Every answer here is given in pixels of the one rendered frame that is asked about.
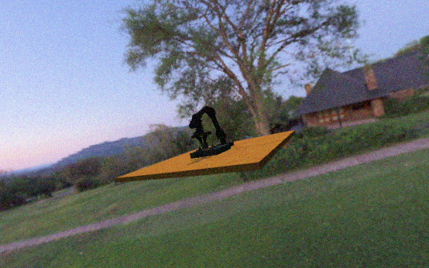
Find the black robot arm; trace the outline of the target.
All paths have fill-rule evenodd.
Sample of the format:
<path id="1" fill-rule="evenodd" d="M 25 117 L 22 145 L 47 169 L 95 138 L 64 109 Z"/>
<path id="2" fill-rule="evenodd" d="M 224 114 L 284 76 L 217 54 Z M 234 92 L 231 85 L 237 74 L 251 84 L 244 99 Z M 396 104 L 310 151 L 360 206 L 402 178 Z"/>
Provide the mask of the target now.
<path id="1" fill-rule="evenodd" d="M 222 144 L 226 144 L 227 142 L 225 141 L 225 138 L 227 137 L 227 135 L 224 133 L 224 131 L 220 128 L 219 124 L 218 124 L 218 120 L 215 117 L 215 109 L 212 107 L 208 107 L 208 106 L 204 106 L 199 112 L 195 113 L 192 115 L 192 119 L 189 123 L 189 127 L 191 129 L 195 129 L 198 127 L 202 127 L 202 120 L 201 117 L 204 113 L 207 113 L 208 116 L 211 118 L 214 127 L 216 129 L 216 136 L 218 137 L 218 139 L 220 139 L 220 142 Z M 202 133 L 201 129 L 196 129 L 196 132 L 193 134 L 194 137 L 199 136 Z M 222 138 L 221 138 L 222 137 Z"/>

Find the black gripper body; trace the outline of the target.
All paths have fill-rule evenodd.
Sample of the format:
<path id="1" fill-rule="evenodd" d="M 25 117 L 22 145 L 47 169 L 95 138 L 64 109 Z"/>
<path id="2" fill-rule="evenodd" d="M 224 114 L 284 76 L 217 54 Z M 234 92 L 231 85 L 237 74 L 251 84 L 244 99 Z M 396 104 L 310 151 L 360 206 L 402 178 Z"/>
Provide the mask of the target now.
<path id="1" fill-rule="evenodd" d="M 200 136 L 207 136 L 207 135 L 210 135 L 211 134 L 211 132 L 209 131 L 209 132 L 204 132 L 204 130 L 203 130 L 203 127 L 198 127 L 198 128 L 196 128 L 197 130 L 198 129 L 201 129 L 201 131 L 202 131 L 202 135 L 200 134 L 199 136 L 196 136 L 196 137 L 194 137 L 194 135 L 192 135 L 191 136 L 191 138 L 193 139 L 193 138 L 198 138 L 198 137 L 200 137 Z"/>

